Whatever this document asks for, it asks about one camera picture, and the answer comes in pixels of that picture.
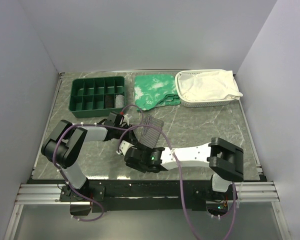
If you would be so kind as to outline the green white patterned underwear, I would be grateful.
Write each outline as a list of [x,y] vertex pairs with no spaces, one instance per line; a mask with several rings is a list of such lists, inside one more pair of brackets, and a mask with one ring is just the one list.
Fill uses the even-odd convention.
[[175,77],[170,74],[138,75],[134,79],[134,103],[142,111],[180,105]]

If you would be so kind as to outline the green compartment organizer tray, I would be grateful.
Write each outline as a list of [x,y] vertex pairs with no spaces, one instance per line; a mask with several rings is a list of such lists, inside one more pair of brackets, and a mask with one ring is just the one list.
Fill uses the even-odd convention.
[[105,95],[124,95],[126,106],[125,78],[107,76],[78,78],[72,81],[68,109],[77,118],[106,117],[110,112],[123,108],[105,108]]

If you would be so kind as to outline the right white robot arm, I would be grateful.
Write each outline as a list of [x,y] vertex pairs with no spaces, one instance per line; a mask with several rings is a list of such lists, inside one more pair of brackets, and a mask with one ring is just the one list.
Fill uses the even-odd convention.
[[211,142],[193,147],[173,148],[132,144],[123,140],[118,153],[125,164],[142,173],[159,173],[179,167],[203,167],[214,171],[209,194],[221,199],[231,183],[244,181],[244,150],[222,138],[213,137]]

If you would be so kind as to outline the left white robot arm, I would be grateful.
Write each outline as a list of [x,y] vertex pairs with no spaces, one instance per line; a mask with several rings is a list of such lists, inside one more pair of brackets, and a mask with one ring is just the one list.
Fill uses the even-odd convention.
[[61,171],[66,184],[72,188],[72,196],[84,201],[92,195],[89,180],[77,163],[84,142],[119,139],[129,127],[130,124],[115,124],[106,119],[94,124],[73,124],[63,119],[44,141],[41,154]]

